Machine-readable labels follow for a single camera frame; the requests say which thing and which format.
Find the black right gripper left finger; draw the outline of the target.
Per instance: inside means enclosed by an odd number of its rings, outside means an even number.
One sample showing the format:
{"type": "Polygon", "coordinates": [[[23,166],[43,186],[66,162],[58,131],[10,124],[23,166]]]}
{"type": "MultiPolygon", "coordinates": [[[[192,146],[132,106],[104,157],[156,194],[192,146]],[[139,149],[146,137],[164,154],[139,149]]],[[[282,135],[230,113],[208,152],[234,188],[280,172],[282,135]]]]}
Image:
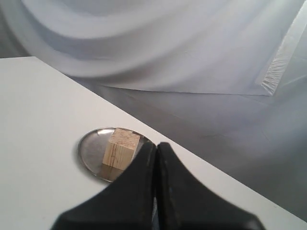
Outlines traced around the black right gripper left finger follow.
{"type": "Polygon", "coordinates": [[[107,188],[63,212],[54,230],[150,230],[156,145],[142,145],[128,168],[107,188]]]}

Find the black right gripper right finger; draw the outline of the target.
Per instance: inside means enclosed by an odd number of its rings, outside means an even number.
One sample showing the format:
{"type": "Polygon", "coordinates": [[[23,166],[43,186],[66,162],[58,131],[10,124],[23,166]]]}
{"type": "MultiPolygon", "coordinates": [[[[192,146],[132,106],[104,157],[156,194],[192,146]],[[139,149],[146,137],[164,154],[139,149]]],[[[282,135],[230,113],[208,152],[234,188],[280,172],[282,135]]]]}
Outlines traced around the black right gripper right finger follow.
{"type": "Polygon", "coordinates": [[[184,166],[170,144],[157,147],[156,197],[162,230],[259,230],[260,220],[224,200],[184,166]]]}

